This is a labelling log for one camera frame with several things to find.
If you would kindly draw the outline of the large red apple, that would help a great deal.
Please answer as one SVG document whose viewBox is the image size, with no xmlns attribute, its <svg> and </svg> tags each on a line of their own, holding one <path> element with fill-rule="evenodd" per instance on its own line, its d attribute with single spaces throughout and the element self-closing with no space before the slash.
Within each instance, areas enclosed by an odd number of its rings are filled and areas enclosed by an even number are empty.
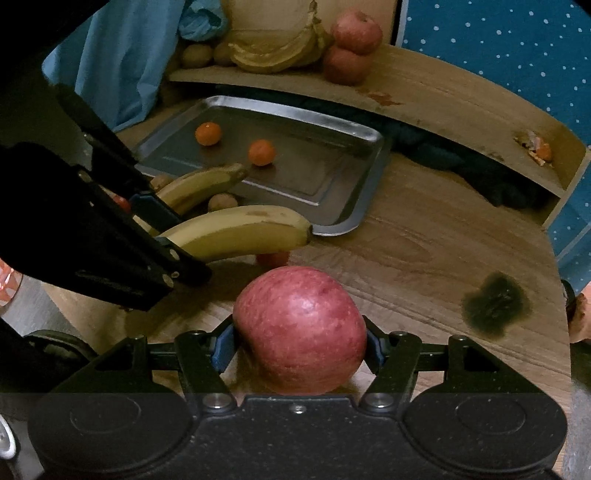
<svg viewBox="0 0 591 480">
<path fill-rule="evenodd" d="M 363 362 L 367 327 L 356 303 L 329 274 L 280 267 L 240 292 L 233 323 L 260 381 L 283 395 L 322 395 Z"/>
</svg>

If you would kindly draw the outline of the yellow banana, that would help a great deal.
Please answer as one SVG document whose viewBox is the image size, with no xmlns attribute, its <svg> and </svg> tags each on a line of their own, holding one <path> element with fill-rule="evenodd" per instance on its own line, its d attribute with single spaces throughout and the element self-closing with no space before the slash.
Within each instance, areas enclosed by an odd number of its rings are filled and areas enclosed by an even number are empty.
<svg viewBox="0 0 591 480">
<path fill-rule="evenodd" d="M 183 215 L 212 196 L 242 182 L 249 170 L 240 163 L 195 170 L 172 180 L 156 195 L 176 214 Z"/>
<path fill-rule="evenodd" d="M 191 218 L 160 236 L 192 257 L 211 263 L 304 247 L 311 241 L 312 226 L 287 207 L 247 205 Z"/>
</svg>

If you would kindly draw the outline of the small red cherry tomato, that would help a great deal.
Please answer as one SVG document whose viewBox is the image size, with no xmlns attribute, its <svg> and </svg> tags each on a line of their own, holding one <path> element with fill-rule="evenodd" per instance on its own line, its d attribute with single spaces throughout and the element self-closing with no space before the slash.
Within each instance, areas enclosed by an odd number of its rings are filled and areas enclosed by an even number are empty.
<svg viewBox="0 0 591 480">
<path fill-rule="evenodd" d="M 266 270 L 287 266 L 288 260 L 290 260 L 290 252 L 256 255 L 256 264 Z"/>
</svg>

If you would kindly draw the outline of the red white patterned object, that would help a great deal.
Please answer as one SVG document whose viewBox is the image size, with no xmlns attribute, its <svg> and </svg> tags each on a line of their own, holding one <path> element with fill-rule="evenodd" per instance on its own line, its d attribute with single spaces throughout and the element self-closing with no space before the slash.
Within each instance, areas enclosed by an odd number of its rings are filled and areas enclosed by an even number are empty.
<svg viewBox="0 0 591 480">
<path fill-rule="evenodd" d="M 4 308 L 14 299 L 22 283 L 23 275 L 0 260 L 0 307 Z"/>
</svg>

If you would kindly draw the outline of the brown longan fruit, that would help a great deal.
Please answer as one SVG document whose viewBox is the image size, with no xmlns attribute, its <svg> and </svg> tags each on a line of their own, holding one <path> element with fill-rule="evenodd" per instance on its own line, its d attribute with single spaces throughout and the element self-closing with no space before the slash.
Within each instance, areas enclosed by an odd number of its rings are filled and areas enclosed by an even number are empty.
<svg viewBox="0 0 591 480">
<path fill-rule="evenodd" d="M 231 193 L 218 193 L 209 199 L 207 204 L 208 212 L 215 212 L 239 206 L 238 199 Z"/>
</svg>

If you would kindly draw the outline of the orange tangerine far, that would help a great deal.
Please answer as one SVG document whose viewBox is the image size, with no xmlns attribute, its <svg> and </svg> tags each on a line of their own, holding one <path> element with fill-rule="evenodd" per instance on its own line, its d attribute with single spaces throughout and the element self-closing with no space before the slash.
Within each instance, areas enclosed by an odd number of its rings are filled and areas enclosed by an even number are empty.
<svg viewBox="0 0 591 480">
<path fill-rule="evenodd" d="M 195 140 L 200 146 L 211 147 L 222 139 L 222 129 L 215 122 L 204 122 L 194 131 Z"/>
</svg>

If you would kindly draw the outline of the blue cloth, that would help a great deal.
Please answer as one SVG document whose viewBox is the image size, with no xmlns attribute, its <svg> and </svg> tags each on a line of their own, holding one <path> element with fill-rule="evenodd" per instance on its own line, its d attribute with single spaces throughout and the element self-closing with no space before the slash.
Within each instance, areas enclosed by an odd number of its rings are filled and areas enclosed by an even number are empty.
<svg viewBox="0 0 591 480">
<path fill-rule="evenodd" d="M 147 117 L 180 39 L 204 42 L 226 31 L 219 1 L 110 1 L 58 45 L 42 69 L 117 132 Z"/>
</svg>

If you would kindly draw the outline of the orange tangerine near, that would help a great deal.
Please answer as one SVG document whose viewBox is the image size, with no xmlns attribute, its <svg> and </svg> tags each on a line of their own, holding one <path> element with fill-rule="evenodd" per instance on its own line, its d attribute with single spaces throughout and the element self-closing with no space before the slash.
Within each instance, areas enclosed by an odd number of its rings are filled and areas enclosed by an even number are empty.
<svg viewBox="0 0 591 480">
<path fill-rule="evenodd" d="M 249 162 L 257 167 L 266 167 L 276 159 L 276 148 L 270 140 L 259 139 L 249 146 Z"/>
</svg>

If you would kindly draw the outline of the steel tray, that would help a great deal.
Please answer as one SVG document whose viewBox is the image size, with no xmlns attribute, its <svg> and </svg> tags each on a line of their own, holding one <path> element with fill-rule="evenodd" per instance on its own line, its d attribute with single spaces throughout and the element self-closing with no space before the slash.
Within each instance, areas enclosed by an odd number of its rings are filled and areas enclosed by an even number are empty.
<svg viewBox="0 0 591 480">
<path fill-rule="evenodd" d="M 200 146 L 194 131 L 215 122 L 222 139 Z M 249 146 L 270 140 L 276 159 L 249 162 Z M 297 211 L 317 236 L 358 227 L 389 160 L 388 134 L 348 119 L 297 106 L 217 95 L 199 100 L 155 128 L 134 149 L 140 171 L 180 176 L 197 168 L 242 163 L 249 175 L 231 192 L 246 204 Z"/>
</svg>

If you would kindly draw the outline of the brown kiwi on shelf right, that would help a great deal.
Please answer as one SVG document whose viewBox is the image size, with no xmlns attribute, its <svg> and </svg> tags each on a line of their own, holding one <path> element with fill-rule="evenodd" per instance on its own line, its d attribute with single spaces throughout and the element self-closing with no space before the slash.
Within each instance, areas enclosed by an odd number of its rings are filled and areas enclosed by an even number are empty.
<svg viewBox="0 0 591 480">
<path fill-rule="evenodd" d="M 214 63 L 224 67 L 233 65 L 235 62 L 232 61 L 231 53 L 228 41 L 220 42 L 213 50 Z"/>
</svg>

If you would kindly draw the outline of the overripe banana bunch on shelf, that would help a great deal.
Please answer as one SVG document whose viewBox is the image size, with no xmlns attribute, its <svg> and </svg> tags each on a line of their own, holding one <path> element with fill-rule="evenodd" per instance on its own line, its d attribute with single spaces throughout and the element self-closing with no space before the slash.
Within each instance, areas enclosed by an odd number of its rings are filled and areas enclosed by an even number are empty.
<svg viewBox="0 0 591 480">
<path fill-rule="evenodd" d="M 256 74 L 274 74 L 317 62 L 332 46 L 332 36 L 318 18 L 318 2 L 308 3 L 307 21 L 287 41 L 264 33 L 250 42 L 240 38 L 228 43 L 229 57 L 240 69 Z"/>
</svg>

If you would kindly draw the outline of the wooden curved shelf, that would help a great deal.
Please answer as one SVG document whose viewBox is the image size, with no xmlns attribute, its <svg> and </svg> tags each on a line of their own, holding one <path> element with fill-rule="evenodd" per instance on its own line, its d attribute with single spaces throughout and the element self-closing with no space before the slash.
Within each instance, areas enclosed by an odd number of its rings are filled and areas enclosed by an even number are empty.
<svg viewBox="0 0 591 480">
<path fill-rule="evenodd" d="M 555 220 L 590 164 L 589 148 L 535 105 L 479 75 L 394 46 L 378 50 L 369 77 L 359 87 L 333 84 L 315 72 L 266 75 L 221 66 L 178 69 L 168 78 L 311 97 L 440 135 L 505 165 L 557 197 L 545 226 Z M 515 142 L 514 137 L 527 130 L 550 144 L 551 164 L 539 166 Z"/>
</svg>

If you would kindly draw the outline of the red apple on shelf lower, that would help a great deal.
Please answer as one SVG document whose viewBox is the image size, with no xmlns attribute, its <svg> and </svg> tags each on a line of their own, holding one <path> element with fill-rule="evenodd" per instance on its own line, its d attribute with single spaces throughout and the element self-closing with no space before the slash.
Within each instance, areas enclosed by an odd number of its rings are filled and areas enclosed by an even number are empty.
<svg viewBox="0 0 591 480">
<path fill-rule="evenodd" d="M 355 86 L 360 85 L 370 74 L 373 57 L 359 55 L 332 45 L 324 57 L 325 79 L 329 82 Z"/>
</svg>

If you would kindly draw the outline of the red apple on shelf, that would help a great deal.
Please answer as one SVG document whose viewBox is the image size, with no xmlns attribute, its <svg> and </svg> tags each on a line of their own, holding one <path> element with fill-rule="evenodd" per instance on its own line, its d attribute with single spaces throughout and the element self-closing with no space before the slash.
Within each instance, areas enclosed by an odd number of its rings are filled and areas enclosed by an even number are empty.
<svg viewBox="0 0 591 480">
<path fill-rule="evenodd" d="M 383 41 L 381 26 L 360 10 L 343 12 L 332 24 L 332 37 L 339 48 L 366 56 L 375 52 Z"/>
<path fill-rule="evenodd" d="M 373 57 L 359 55 L 332 45 L 324 57 L 325 79 L 329 82 L 355 86 L 360 85 L 370 74 Z"/>
</svg>

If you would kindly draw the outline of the red apple on shelf upper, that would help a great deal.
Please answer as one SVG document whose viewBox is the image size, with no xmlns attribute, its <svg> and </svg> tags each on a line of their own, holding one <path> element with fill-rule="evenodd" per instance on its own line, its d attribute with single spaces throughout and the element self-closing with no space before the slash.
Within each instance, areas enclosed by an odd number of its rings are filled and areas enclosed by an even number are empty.
<svg viewBox="0 0 591 480">
<path fill-rule="evenodd" d="M 383 41 L 381 26 L 360 10 L 343 12 L 332 24 L 332 37 L 339 48 L 366 56 L 375 52 Z"/>
</svg>

